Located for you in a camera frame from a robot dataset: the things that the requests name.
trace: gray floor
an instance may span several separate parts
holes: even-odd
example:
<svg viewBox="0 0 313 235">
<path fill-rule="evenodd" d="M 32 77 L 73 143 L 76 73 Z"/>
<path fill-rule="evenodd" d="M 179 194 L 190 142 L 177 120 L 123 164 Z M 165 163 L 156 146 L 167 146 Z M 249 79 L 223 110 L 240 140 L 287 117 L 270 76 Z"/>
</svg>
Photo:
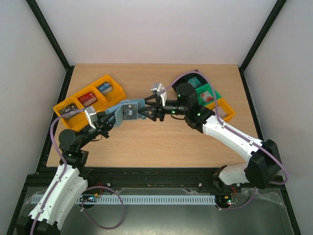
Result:
<svg viewBox="0 0 313 235">
<path fill-rule="evenodd" d="M 285 206 L 277 189 L 260 191 L 246 207 L 237 211 L 219 211 L 215 206 L 198 205 L 127 205 L 126 219 L 115 230 L 104 231 L 91 224 L 75 205 L 69 213 L 62 235 L 291 235 Z M 127 189 L 124 195 L 182 195 L 182 189 Z M 241 193 L 244 202 L 250 191 Z M 114 226 L 120 219 L 121 206 L 96 205 L 90 216 L 103 226 Z"/>
</svg>

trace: gray wall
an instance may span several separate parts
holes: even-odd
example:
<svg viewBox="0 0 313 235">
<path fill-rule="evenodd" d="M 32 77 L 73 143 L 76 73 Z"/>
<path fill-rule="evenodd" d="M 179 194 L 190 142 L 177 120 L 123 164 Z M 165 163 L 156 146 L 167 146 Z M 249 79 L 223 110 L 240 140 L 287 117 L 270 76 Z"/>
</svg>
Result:
<svg viewBox="0 0 313 235">
<path fill-rule="evenodd" d="M 0 3 L 0 234 L 35 172 L 65 70 L 26 1 Z"/>
<path fill-rule="evenodd" d="M 304 235 L 313 231 L 313 1 L 287 1 L 246 71 L 261 128 L 278 143 Z"/>
<path fill-rule="evenodd" d="M 38 0 L 70 64 L 240 64 L 276 0 Z"/>
</svg>

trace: wooden tabletop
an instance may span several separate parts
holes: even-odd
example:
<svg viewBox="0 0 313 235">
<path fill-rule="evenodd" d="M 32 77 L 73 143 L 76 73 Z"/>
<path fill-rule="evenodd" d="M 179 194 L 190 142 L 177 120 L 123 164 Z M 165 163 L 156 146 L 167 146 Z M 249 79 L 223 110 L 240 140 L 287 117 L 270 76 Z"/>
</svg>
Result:
<svg viewBox="0 0 313 235">
<path fill-rule="evenodd" d="M 179 75 L 196 69 L 207 75 L 214 88 L 236 111 L 229 124 L 257 137 L 237 65 L 77 64 L 67 96 L 108 74 L 121 85 L 127 99 L 141 99 L 152 94 L 150 88 L 154 82 L 161 82 L 166 87 Z M 176 97 L 172 89 L 167 94 L 168 99 Z M 56 140 L 64 128 L 60 122 Z M 223 143 L 170 116 L 166 116 L 164 122 L 124 121 L 120 127 L 112 129 L 109 136 L 83 147 L 89 151 L 86 166 L 220 167 L 244 162 Z M 59 157 L 51 148 L 47 166 L 57 165 Z"/>
</svg>

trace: black metal frame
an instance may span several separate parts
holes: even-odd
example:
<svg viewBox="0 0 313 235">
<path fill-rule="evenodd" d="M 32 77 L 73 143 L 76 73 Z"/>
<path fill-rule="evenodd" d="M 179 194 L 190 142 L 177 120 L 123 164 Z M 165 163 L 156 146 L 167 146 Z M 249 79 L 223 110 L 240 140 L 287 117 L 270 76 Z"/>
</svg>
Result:
<svg viewBox="0 0 313 235">
<path fill-rule="evenodd" d="M 61 60 L 64 68 L 67 70 L 64 82 L 59 94 L 58 103 L 65 99 L 68 86 L 71 80 L 71 76 L 74 70 L 74 66 L 70 66 L 64 56 L 56 38 L 54 37 L 47 21 L 45 20 L 39 6 L 35 0 L 26 0 L 29 4 L 32 12 L 37 18 L 39 24 L 41 25 L 43 31 L 45 32 L 47 38 L 49 39 L 51 45 L 53 46 L 55 52 L 57 53 L 59 59 Z M 268 16 L 266 22 L 264 23 L 260 33 L 258 34 L 256 40 L 254 41 L 252 47 L 250 48 L 246 58 L 244 59 L 242 65 L 238 68 L 242 83 L 246 92 L 249 107 L 252 113 L 255 128 L 258 134 L 258 138 L 263 140 L 262 131 L 260 128 L 259 120 L 255 112 L 255 108 L 252 102 L 251 94 L 248 89 L 246 78 L 244 72 L 249 65 L 253 55 L 257 51 L 258 47 L 265 38 L 270 27 L 274 23 L 279 12 L 283 8 L 287 0 L 277 0 L 275 6 L 273 7 L 270 15 Z M 46 167 L 46 161 L 48 159 L 50 149 L 51 149 L 51 139 L 49 132 L 47 134 L 42 153 L 40 155 L 39 163 L 36 169 L 36 174 L 28 175 L 25 181 L 24 187 L 22 189 L 19 201 L 17 203 L 14 215 L 11 220 L 10 227 L 8 229 L 7 235 L 12 235 L 14 232 L 16 221 L 19 217 L 20 210 L 22 208 L 23 202 L 26 197 L 26 193 L 29 187 L 48 187 L 55 172 L 56 167 Z M 212 179 L 213 173 L 217 168 L 107 168 L 98 167 L 94 168 L 94 178 L 98 182 L 110 183 L 114 188 L 195 188 L 200 192 L 210 192 L 215 195 L 220 195 L 212 185 L 208 184 Z M 283 195 L 284 203 L 287 207 L 288 215 L 291 221 L 291 225 L 294 234 L 300 235 L 300 230 L 293 213 L 291 202 L 285 186 L 269 185 L 269 188 L 279 188 Z"/>
</svg>

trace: light wood surface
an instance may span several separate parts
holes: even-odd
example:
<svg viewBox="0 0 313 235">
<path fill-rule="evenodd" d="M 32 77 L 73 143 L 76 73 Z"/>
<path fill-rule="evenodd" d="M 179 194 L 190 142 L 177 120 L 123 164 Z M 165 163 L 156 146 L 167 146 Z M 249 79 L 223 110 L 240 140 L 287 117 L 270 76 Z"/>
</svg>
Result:
<svg viewBox="0 0 313 235">
<path fill-rule="evenodd" d="M 236 65 L 77 64 L 67 95 L 70 96 L 105 74 L 124 89 L 127 99 L 145 98 L 154 82 L 166 87 L 184 72 L 198 69 L 236 111 L 230 124 L 257 137 L 246 94 Z M 168 99 L 174 99 L 174 90 Z M 64 129 L 60 122 L 56 140 Z M 90 142 L 86 166 L 97 167 L 220 167 L 244 160 L 218 140 L 192 130 L 185 121 L 166 116 L 164 122 L 124 121 L 108 139 Z M 51 149 L 47 166 L 57 166 L 59 157 Z"/>
</svg>

